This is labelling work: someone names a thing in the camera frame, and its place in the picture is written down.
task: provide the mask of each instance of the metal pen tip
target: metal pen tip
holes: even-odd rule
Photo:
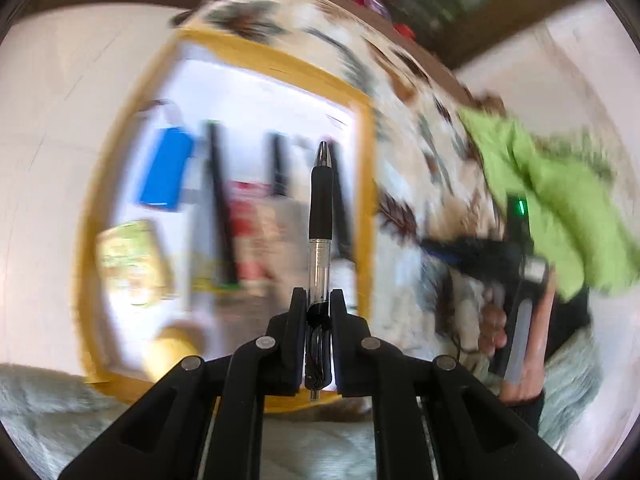
[[[316,152],[316,166],[331,167],[331,155],[329,155],[329,145],[325,140],[320,142],[318,151]]]

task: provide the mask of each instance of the blue eraser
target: blue eraser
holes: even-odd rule
[[[193,138],[182,128],[167,128],[149,165],[140,203],[175,211],[180,200],[182,174],[193,151]]]

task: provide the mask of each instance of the beige object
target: beige object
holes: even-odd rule
[[[189,355],[198,355],[196,345],[180,328],[162,330],[145,350],[144,367],[149,380],[157,383],[171,368]]]

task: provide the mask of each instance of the hand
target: hand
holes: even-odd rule
[[[545,295],[533,310],[529,328],[529,341],[525,352],[522,375],[517,384],[503,381],[498,398],[505,404],[519,404],[535,399],[545,383],[545,349],[549,332],[551,307],[556,294],[556,274],[551,271]],[[496,348],[507,344],[504,326],[507,316],[501,307],[488,303],[482,309],[478,349],[489,357]]]

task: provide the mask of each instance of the silver rivet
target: silver rivet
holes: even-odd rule
[[[360,344],[365,350],[377,350],[380,348],[380,339],[377,337],[366,337]]]
[[[456,367],[456,360],[450,355],[439,355],[436,357],[436,366],[441,370],[453,370]]]
[[[188,372],[191,372],[191,370],[195,370],[196,368],[199,368],[201,362],[202,361],[199,357],[195,355],[190,355],[189,357],[185,357],[182,360],[182,362],[180,363],[180,366],[185,370],[187,370]]]
[[[260,350],[268,350],[269,348],[273,348],[275,344],[276,340],[270,335],[263,335],[262,337],[259,337],[255,340],[255,345]]]

